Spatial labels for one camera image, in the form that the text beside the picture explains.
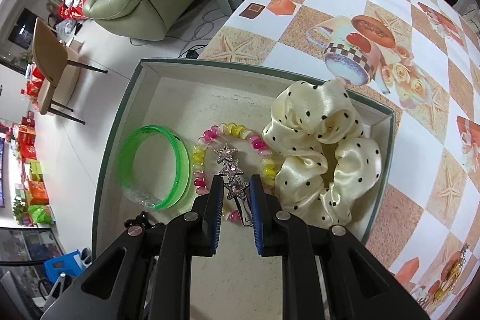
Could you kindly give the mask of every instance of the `checkered tablecloth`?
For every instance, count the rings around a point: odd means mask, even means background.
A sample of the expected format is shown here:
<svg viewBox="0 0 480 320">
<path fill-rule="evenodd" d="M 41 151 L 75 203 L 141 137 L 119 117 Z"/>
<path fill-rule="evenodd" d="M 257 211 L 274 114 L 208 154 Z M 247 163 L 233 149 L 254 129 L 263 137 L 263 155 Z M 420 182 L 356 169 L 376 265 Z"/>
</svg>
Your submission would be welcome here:
<svg viewBox="0 0 480 320">
<path fill-rule="evenodd" d="M 432 319 L 444 319 L 480 265 L 480 44 L 464 19 L 444 0 L 245 0 L 201 58 L 345 80 L 327 66 L 328 46 L 337 44 L 320 31 L 339 16 L 372 17 L 381 22 L 380 36 L 384 28 L 395 39 L 395 48 L 392 40 L 376 41 L 386 45 L 378 45 L 379 62 L 363 55 L 370 48 L 360 34 L 350 36 L 352 56 L 372 69 L 367 84 L 346 88 L 397 114 L 389 185 L 367 247 Z M 464 244 L 465 264 L 452 277 L 447 271 Z M 453 290 L 446 286 L 452 282 Z M 432 302 L 438 288 L 448 294 Z"/>
</svg>

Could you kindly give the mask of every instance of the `screw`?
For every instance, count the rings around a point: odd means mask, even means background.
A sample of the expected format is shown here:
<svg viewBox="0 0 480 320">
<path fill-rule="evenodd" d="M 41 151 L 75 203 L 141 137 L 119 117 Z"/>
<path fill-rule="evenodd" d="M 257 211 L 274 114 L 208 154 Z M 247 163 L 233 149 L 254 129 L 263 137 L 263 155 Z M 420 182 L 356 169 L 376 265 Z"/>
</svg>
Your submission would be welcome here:
<svg viewBox="0 0 480 320">
<path fill-rule="evenodd" d="M 343 226 L 333 226 L 332 233 L 335 236 L 343 236 L 345 233 L 347 233 L 347 230 Z"/>
<path fill-rule="evenodd" d="M 138 236 L 142 233 L 142 227 L 141 226 L 131 226 L 130 228 L 128 228 L 128 231 L 127 233 L 130 235 L 130 236 Z"/>
<path fill-rule="evenodd" d="M 183 215 L 185 221 L 195 221 L 198 219 L 198 214 L 194 211 L 188 211 Z"/>
<path fill-rule="evenodd" d="M 290 213 L 287 211 L 278 211 L 275 216 L 281 221 L 286 221 L 290 218 Z"/>
</svg>

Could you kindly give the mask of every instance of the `brown chair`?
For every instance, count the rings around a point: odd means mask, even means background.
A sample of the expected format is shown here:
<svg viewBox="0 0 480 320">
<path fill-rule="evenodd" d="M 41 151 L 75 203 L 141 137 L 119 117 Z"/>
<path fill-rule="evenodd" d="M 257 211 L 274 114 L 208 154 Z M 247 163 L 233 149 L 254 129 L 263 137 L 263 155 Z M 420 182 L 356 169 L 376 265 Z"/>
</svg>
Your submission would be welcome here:
<svg viewBox="0 0 480 320">
<path fill-rule="evenodd" d="M 67 48 L 58 41 L 50 27 L 47 26 L 47 24 L 45 24 L 45 22 L 40 18 L 37 18 L 37 21 L 35 22 L 32 55 L 38 69 L 43 76 L 45 76 L 45 80 L 42 84 L 40 92 L 38 93 L 37 99 L 38 111 L 40 114 L 45 115 L 47 112 L 51 112 L 52 114 L 59 115 L 60 117 L 64 117 L 85 125 L 85 121 L 81 121 L 51 107 L 53 104 L 73 112 L 73 109 L 70 109 L 69 107 L 53 100 L 55 89 L 57 88 L 67 65 L 103 72 L 104 74 L 106 74 L 108 71 L 69 60 Z"/>
</svg>

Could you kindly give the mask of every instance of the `gray metal leg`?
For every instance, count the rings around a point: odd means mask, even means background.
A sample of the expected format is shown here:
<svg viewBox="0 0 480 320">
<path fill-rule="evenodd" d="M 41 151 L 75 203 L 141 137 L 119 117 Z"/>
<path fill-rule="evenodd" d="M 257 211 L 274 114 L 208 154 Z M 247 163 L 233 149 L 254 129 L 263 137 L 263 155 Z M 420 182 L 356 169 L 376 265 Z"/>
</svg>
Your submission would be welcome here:
<svg viewBox="0 0 480 320">
<path fill-rule="evenodd" d="M 57 109 L 54 109 L 53 107 L 50 107 L 49 108 L 49 112 L 55 114 L 55 115 L 59 115 L 60 117 L 63 117 L 63 118 L 67 118 L 69 120 L 72 120 L 72 121 L 75 121 L 75 122 L 79 122 L 80 124 L 83 124 L 85 125 L 85 121 L 82 121 L 82 120 L 79 120 L 75 117 L 72 117 L 71 115 L 68 115 L 68 114 L 65 114 L 64 112 L 61 112 L 60 110 L 57 110 Z"/>
<path fill-rule="evenodd" d="M 89 69 L 91 71 L 102 72 L 104 74 L 106 74 L 108 72 L 108 70 L 106 70 L 106 69 L 95 68 L 95 67 L 92 67 L 91 65 L 79 63 L 79 62 L 72 61 L 72 60 L 68 60 L 67 64 L 68 65 L 73 65 L 74 67 Z"/>
<path fill-rule="evenodd" d="M 68 106 L 62 105 L 61 103 L 57 102 L 56 100 L 52 100 L 52 104 L 55 106 L 62 107 L 64 109 L 70 110 L 71 112 L 74 112 L 73 109 L 70 109 Z"/>
</svg>

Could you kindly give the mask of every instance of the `tablecloth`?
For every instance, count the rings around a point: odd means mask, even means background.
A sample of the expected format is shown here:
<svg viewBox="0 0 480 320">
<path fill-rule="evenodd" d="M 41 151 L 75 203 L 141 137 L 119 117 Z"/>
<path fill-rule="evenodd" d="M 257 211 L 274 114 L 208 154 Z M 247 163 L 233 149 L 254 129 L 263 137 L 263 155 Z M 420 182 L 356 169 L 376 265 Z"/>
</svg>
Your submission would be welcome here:
<svg viewBox="0 0 480 320">
<path fill-rule="evenodd" d="M 464 19 L 444 0 L 245 0 L 200 58 L 337 78 L 394 109 L 367 248 L 444 319 L 480 265 L 480 44 Z"/>
</svg>

